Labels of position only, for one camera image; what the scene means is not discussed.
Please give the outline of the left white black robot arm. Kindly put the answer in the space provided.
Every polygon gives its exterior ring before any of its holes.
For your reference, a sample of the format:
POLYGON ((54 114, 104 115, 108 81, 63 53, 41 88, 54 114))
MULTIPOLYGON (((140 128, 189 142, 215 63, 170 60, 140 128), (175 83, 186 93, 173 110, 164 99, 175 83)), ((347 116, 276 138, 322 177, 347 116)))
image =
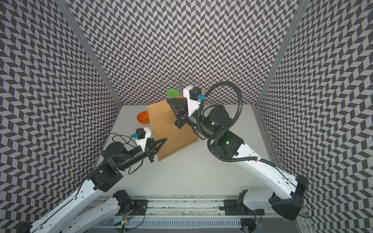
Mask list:
POLYGON ((144 147, 137 145, 127 150, 123 143, 113 142, 102 152, 103 162, 97 166, 67 199, 35 222, 21 222, 18 233, 83 233, 96 223, 116 214, 134 211, 132 198, 125 190, 117 191, 111 198, 90 211, 81 213, 89 204, 108 192, 120 179, 122 172, 149 158, 153 161, 166 138, 142 139, 144 147))

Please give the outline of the brown kraft file bag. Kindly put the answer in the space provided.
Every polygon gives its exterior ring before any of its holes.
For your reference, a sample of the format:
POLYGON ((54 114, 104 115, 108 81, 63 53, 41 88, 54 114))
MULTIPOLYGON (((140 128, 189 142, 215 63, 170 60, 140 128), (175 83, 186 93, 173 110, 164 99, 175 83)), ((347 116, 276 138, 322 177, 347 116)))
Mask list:
POLYGON ((157 153, 159 162, 199 140, 189 126, 179 129, 175 125, 177 118, 166 100, 147 106, 147 111, 154 140, 167 139, 157 153))

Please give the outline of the orange plastic bowl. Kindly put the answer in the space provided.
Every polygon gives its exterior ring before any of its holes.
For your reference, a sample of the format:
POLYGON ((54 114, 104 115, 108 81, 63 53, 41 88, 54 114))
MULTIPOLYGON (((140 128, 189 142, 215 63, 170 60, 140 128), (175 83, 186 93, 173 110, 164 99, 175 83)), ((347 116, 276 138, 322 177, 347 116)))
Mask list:
POLYGON ((138 121, 140 124, 149 124, 149 123, 150 123, 150 117, 149 117, 149 113, 148 113, 148 111, 140 112, 140 113, 137 115, 137 121, 138 121))

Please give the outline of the green plastic wine glass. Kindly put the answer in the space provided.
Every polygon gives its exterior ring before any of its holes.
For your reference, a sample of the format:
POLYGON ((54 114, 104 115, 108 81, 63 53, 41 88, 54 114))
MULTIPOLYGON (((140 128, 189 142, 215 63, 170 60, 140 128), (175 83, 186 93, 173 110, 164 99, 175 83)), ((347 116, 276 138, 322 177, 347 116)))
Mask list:
POLYGON ((174 89, 174 88, 169 89, 169 90, 167 90, 167 92, 166 92, 166 96, 167 96, 168 98, 176 98, 176 97, 179 97, 180 95, 181 95, 181 94, 180 94, 180 91, 177 90, 177 89, 174 89))

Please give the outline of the aluminium front rail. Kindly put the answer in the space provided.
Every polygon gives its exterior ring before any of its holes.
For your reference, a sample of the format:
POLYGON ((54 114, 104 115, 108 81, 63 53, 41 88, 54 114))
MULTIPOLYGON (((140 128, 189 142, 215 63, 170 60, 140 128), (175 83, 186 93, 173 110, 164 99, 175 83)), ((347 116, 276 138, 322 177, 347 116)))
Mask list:
MULTIPOLYGON (((228 197, 176 197, 176 198, 150 198, 146 214, 144 216, 226 216, 225 212, 219 208, 223 206, 224 200, 237 200, 244 204, 244 196, 247 194, 244 191, 240 196, 228 197)), ((78 220, 86 220, 89 222, 101 221, 105 218, 115 216, 119 211, 119 204, 132 201, 130 197, 111 197, 104 201, 101 205, 86 211, 80 210, 75 214, 70 214, 69 218, 73 223, 78 220)), ((254 206, 248 207, 251 210, 263 209, 265 214, 275 212, 277 216, 281 216, 287 220, 296 220, 299 216, 300 208, 296 204, 302 202, 302 199, 296 201, 280 200, 276 197, 271 197, 268 200, 253 199, 254 206)))

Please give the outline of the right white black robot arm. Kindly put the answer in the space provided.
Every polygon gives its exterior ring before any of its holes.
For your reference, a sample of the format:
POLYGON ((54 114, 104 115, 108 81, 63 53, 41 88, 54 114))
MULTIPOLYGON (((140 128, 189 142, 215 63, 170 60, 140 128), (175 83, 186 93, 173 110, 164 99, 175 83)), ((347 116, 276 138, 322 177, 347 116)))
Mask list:
MULTIPOLYGON (((197 115, 200 101, 188 98, 168 98, 167 103, 176 116, 175 125, 181 129, 189 125, 197 130, 197 115)), ((228 126, 232 121, 224 105, 214 104, 207 117, 202 116, 201 133, 210 139, 213 133, 228 126)), ((258 155, 244 140, 230 130, 220 133, 210 145, 209 150, 223 162, 235 163, 262 181, 270 191, 249 192, 243 190, 237 199, 237 207, 242 214, 249 211, 273 209, 287 220, 296 220, 304 203, 308 179, 294 176, 279 169, 274 163, 258 155)))

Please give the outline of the chrome cup holder stand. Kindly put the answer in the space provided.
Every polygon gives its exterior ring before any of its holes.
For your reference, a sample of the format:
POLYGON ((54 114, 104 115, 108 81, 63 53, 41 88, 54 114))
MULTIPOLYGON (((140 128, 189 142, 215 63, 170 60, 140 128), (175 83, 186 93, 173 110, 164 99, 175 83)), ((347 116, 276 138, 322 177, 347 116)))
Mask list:
POLYGON ((192 82, 193 78, 194 78, 194 74, 191 72, 187 72, 184 74, 182 73, 179 74, 179 73, 174 72, 171 74, 170 83, 182 95, 184 88, 190 85, 190 82, 192 82))

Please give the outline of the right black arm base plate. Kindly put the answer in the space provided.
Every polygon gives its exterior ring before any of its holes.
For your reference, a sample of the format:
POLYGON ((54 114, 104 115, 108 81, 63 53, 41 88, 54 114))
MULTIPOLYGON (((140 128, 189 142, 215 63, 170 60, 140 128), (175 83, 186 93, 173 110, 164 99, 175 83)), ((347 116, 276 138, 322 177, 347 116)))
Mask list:
POLYGON ((225 212, 226 216, 263 216, 263 209, 251 210, 237 200, 224 200, 223 206, 219 208, 225 212))

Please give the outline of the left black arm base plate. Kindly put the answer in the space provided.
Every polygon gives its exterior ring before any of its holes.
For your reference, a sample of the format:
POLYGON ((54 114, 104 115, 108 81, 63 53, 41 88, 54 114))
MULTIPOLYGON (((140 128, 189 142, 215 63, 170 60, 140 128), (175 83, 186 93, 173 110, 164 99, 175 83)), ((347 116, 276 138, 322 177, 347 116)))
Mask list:
POLYGON ((148 208, 149 201, 146 199, 127 201, 119 204, 119 211, 116 215, 144 216, 148 208))

